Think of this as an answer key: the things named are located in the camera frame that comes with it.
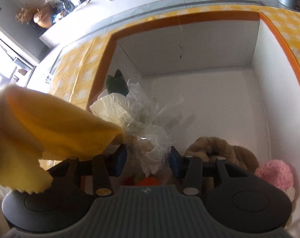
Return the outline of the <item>dried flower bunch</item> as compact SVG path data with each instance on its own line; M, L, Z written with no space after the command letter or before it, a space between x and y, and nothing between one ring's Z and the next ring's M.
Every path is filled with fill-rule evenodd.
M28 24L33 20L33 17L37 11L37 9L31 8L26 4L18 10L15 15L15 19L17 22L20 22L22 24Z

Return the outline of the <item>brown plush toy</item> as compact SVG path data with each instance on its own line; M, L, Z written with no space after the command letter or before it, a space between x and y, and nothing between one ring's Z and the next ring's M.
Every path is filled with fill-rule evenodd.
M231 145L217 137L198 138L186 149L185 155L199 157L203 162L215 162L218 158L225 158L251 173L259 167L256 156L250 150Z

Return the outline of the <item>pink knitted soft item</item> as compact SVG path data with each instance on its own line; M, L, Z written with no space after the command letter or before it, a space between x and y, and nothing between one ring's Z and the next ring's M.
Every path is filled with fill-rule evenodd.
M294 177L291 168L283 160L270 160L258 167L254 174L283 191L290 201L295 198Z

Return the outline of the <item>green fabric piece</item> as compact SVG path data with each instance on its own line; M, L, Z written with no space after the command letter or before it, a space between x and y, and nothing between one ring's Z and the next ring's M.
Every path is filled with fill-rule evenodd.
M119 69L116 70L114 76L107 75L106 89L108 91L108 94L118 93L125 97L129 93L127 82L125 81L124 76Z

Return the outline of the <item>yellow cloth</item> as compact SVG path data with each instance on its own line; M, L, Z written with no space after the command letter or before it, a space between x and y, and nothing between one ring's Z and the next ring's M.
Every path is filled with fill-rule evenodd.
M125 142L123 129L52 95L0 88L0 185L41 193L52 176L39 161L89 160Z

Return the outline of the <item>golden acorn vase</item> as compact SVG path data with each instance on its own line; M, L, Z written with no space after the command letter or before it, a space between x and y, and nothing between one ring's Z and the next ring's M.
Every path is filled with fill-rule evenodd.
M39 27L44 29L50 28L53 23L51 21L51 17L53 15L53 9L50 5L45 5L41 9L38 9L34 14L33 20Z

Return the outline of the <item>cellophane soft bundle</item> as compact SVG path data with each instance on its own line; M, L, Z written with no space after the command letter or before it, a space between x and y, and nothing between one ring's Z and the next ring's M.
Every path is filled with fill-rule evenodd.
M160 108L143 85L128 80L129 93L101 93L90 106L91 112L101 119L121 127L126 136L129 154L141 166L146 177L156 174L166 163L171 137L159 117L184 102L179 96Z

